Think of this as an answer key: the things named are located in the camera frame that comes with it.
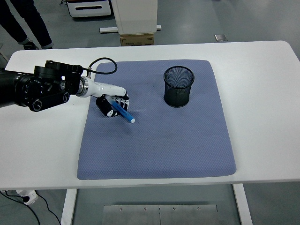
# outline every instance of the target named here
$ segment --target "blue marker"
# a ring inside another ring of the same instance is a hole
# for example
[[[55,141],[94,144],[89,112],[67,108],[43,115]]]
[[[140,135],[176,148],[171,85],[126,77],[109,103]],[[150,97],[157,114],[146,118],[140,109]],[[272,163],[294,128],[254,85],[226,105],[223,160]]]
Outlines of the blue marker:
[[[123,109],[118,103],[116,103],[114,100],[112,99],[108,99],[108,102],[116,109],[118,110],[122,116],[124,116],[129,122],[134,123],[135,122],[135,118],[133,118],[132,115],[130,115],[129,112],[127,112],[125,109]]]

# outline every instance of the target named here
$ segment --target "black cable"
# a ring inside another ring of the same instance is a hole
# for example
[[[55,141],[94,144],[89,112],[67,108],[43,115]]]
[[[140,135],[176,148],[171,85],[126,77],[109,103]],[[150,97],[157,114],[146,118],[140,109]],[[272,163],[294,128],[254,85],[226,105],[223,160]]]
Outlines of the black cable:
[[[37,193],[37,191],[36,191],[36,194],[37,194],[39,197],[41,197],[41,198],[45,201],[45,203],[46,203],[46,205],[47,205],[48,211],[51,212],[51,213],[57,218],[59,224],[61,225],[60,220],[58,219],[57,215],[49,209],[48,202],[46,201],[46,199],[45,199],[43,196],[39,195],[39,194]]]
[[[22,205],[25,205],[24,203],[22,203],[22,202],[18,202],[17,200],[15,200],[15,199],[12,199],[12,198],[10,198],[10,197],[7,197],[7,196],[5,196],[1,191],[0,191],[0,194],[1,195],[3,195],[4,197],[6,197],[6,198],[8,198],[8,199],[10,199],[10,200],[12,200],[12,201],[14,201],[14,202],[16,202],[16,203],[19,203],[19,204],[22,204]],[[31,210],[31,212],[34,214],[34,216],[36,217],[36,219],[37,219],[37,222],[38,222],[38,224],[39,225],[41,225],[41,223],[39,222],[39,219],[38,219],[38,216],[36,215],[36,213],[33,211],[33,209],[32,208],[30,208],[28,205],[25,205],[28,209],[30,209]]]
[[[112,62],[114,64],[115,69],[111,72],[98,72],[98,71],[94,71],[94,70],[86,69],[86,68],[83,68],[83,70],[86,70],[88,73],[104,74],[104,75],[113,74],[117,71],[117,69],[118,69],[117,63],[108,57],[102,57],[102,58],[96,59],[89,65],[89,68],[91,68],[96,62],[99,62],[100,60],[109,60],[110,62]]]

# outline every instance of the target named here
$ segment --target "shoe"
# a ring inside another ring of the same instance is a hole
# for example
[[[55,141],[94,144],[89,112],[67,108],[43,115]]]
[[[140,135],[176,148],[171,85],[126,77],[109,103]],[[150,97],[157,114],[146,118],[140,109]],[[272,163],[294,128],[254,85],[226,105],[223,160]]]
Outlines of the shoe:
[[[24,50],[37,50],[38,49],[38,47],[32,41],[27,42],[23,46],[24,46]]]

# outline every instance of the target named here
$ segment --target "power plug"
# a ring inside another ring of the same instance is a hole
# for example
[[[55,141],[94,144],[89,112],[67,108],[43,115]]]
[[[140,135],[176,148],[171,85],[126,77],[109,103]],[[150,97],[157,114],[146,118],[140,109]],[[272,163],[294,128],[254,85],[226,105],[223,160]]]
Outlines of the power plug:
[[[25,205],[30,205],[38,199],[35,190],[17,190],[17,193],[22,197]]]

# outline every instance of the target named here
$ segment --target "table leg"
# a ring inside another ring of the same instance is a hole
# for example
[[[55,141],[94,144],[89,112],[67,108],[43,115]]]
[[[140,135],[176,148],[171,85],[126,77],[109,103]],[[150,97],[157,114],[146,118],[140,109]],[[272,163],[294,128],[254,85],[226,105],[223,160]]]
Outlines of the table leg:
[[[61,225],[71,225],[76,202],[77,189],[67,189]]]
[[[236,204],[242,225],[253,225],[243,184],[233,184]]]

